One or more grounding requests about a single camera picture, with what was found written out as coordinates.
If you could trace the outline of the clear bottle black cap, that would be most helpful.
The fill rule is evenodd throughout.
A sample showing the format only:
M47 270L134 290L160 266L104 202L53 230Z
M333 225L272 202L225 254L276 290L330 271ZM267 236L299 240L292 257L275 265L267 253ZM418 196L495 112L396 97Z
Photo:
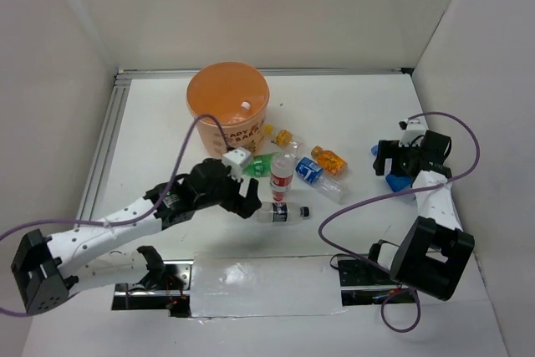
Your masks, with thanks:
M263 202L256 211L256 219L260 223L273 225L293 225L311 217L309 207L294 202Z

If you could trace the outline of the green plastic soda bottle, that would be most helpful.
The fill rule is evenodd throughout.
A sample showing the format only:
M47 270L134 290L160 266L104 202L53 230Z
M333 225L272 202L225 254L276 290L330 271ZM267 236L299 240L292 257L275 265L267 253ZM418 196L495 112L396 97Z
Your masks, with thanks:
M277 152L255 156L244 172L250 177L268 177L271 174L271 163Z

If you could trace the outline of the clear bottle blue cap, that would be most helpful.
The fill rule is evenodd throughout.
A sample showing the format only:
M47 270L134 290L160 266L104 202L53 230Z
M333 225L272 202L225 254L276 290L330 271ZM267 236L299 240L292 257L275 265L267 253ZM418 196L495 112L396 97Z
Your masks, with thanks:
M408 149L406 147L399 147L397 140L393 141L392 158L385 162L385 180L393 192L400 192L410 187L412 180L409 174L405 171L403 157L406 155ZM373 155L376 156L377 145L373 147Z

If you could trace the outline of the clear bottle red label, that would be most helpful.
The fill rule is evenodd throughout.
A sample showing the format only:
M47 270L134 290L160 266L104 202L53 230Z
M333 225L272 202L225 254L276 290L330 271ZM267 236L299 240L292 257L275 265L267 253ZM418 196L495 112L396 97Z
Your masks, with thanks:
M290 190L293 181L295 160L291 154L277 153L270 165L270 188L273 200L282 201Z

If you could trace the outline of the orange juice bottle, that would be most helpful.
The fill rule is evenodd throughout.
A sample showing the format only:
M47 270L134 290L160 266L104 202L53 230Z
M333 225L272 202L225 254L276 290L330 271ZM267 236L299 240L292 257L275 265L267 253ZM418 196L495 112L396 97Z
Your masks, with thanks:
M341 176L348 166L347 162L336 153L318 145L311 150L311 156L331 176Z

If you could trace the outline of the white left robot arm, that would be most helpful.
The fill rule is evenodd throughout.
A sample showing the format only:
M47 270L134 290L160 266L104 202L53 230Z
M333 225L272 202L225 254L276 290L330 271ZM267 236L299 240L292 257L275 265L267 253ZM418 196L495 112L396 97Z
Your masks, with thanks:
M221 159L207 158L188 174L161 183L132 204L97 222L81 222L67 232L25 234L11 271L27 315L43 314L92 288L125 283L158 288L172 271L152 246L130 252L120 247L191 220L195 212L219 206L241 218L257 211L258 182L241 195L242 174L252 161L243 148Z

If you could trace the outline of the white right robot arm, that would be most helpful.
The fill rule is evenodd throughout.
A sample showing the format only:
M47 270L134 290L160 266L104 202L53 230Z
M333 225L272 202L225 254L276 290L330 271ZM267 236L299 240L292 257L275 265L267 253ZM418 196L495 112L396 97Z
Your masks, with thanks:
M410 178L418 215L393 261L376 255L365 263L364 272L373 283L389 277L439 300L456 290L475 246L474 237L463 232L454 212L451 170L444 162L451 151L451 138L431 130L407 135L404 140L380 140L373 168L385 173L391 161L393 177Z

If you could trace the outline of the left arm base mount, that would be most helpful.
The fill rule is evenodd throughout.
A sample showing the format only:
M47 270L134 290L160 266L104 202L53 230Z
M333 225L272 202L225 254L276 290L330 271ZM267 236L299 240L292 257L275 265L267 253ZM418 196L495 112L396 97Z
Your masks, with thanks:
M152 246L140 246L146 273L138 282L115 285L114 311L166 310L174 318L190 318L192 261L165 261Z

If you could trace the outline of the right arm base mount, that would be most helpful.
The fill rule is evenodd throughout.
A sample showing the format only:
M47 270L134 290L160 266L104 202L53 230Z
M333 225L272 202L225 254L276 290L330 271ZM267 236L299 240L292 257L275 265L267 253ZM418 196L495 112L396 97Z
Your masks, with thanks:
M390 303L414 303L413 296L390 276L368 263L345 253L334 254L329 264L339 273L341 302L345 307L380 305L389 296Z

